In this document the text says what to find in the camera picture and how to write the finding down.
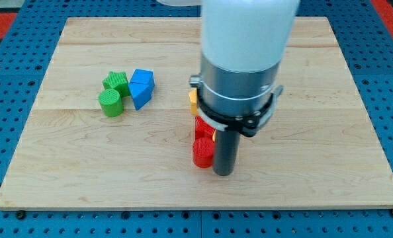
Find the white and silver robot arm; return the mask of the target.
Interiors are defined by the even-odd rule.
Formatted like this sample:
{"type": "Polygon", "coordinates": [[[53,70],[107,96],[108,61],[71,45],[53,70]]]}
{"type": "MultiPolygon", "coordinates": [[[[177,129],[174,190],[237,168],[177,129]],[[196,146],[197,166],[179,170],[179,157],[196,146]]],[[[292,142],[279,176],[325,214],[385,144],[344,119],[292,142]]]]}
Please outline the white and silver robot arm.
{"type": "Polygon", "coordinates": [[[270,119],[275,76],[299,0],[158,0],[201,7],[200,73],[191,77],[200,116],[213,128],[253,137],[270,119]]]}

